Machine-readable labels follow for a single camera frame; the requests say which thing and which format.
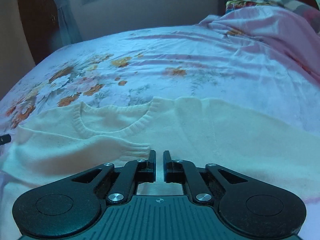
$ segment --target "cream sweater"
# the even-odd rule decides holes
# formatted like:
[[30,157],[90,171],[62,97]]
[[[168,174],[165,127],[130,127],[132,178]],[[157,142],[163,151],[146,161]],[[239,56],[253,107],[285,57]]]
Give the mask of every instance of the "cream sweater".
[[320,196],[320,138],[221,100],[153,98],[103,108],[81,102],[48,110],[17,129],[1,163],[17,179],[4,188],[1,240],[16,239],[6,231],[17,230],[11,208],[26,190],[101,163],[146,159],[150,149],[157,152],[157,182],[143,184],[141,194],[181,194],[180,185],[162,182],[162,153],[169,150],[172,159],[197,167],[217,163],[302,199]]

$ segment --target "wooden door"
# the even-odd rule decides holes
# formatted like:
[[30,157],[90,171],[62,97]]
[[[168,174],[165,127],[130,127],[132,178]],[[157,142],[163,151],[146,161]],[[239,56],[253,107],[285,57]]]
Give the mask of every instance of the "wooden door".
[[20,18],[36,64],[58,48],[62,40],[54,0],[18,0]]

